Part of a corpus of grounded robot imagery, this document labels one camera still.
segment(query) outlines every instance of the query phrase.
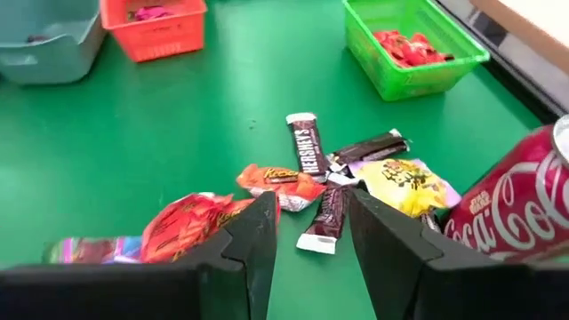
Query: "gray plastic bin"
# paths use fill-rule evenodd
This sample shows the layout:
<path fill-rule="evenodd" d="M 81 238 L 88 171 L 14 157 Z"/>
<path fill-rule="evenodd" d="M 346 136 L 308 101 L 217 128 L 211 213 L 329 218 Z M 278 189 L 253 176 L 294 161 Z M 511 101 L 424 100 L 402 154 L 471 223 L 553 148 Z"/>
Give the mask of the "gray plastic bin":
<path fill-rule="evenodd" d="M 62 84 L 89 73 L 106 34 L 98 0 L 4 1 L 0 74 L 17 84 Z M 30 42 L 29 38 L 41 39 Z"/>

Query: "red plastic basket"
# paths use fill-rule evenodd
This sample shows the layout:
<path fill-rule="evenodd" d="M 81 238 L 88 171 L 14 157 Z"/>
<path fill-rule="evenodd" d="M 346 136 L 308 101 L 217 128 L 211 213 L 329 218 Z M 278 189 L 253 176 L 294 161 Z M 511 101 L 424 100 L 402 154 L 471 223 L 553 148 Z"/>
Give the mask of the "red plastic basket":
<path fill-rule="evenodd" d="M 129 12 L 162 5 L 173 15 L 129 21 Z M 134 61 L 142 62 L 204 48 L 202 0 L 100 0 L 103 27 Z"/>

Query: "dark brown wrapper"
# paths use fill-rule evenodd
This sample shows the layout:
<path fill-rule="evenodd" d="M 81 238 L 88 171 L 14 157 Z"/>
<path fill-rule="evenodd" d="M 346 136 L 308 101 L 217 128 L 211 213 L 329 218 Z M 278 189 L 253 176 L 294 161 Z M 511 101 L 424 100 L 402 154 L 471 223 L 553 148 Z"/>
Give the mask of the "dark brown wrapper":
<path fill-rule="evenodd" d="M 350 186 L 331 182 L 322 195 L 317 216 L 299 237 L 296 247 L 313 252 L 336 253 L 336 242 L 341 238 L 349 204 Z"/>
<path fill-rule="evenodd" d="M 392 129 L 379 137 L 346 146 L 327 155 L 326 158 L 332 171 L 338 172 L 346 164 L 355 161 L 381 160 L 404 151 L 409 151 L 407 140 L 397 129 Z"/>
<path fill-rule="evenodd" d="M 326 182 L 328 162 L 322 152 L 317 117 L 309 112 L 288 115 L 286 122 L 291 128 L 299 161 L 299 170 L 307 173 L 316 182 Z"/>

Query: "red soda can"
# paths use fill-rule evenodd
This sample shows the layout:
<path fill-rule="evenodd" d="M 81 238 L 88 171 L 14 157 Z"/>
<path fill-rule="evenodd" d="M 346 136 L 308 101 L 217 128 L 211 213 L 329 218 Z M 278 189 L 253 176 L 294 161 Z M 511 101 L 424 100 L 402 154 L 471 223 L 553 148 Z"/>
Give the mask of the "red soda can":
<path fill-rule="evenodd" d="M 520 141 L 451 211 L 445 235 L 496 260 L 569 254 L 569 115 Z"/>

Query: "green tabletop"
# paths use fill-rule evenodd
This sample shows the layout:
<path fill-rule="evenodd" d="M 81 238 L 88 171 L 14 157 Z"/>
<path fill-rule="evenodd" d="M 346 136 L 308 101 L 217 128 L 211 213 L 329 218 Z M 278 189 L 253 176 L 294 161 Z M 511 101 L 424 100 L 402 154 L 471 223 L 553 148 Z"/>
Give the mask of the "green tabletop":
<path fill-rule="evenodd" d="M 0 83 L 3 265 L 65 236 L 138 235 L 191 192 L 248 197 L 235 183 L 248 164 L 297 168 L 294 112 L 317 114 L 325 152 L 395 127 L 459 192 L 540 125 L 484 68 L 446 94 L 382 101 L 346 49 L 340 1 L 208 7 L 201 52 L 137 65 L 108 37 L 77 84 Z M 336 255 L 295 248 L 316 207 L 283 214 L 268 318 L 373 319 L 349 227 Z"/>

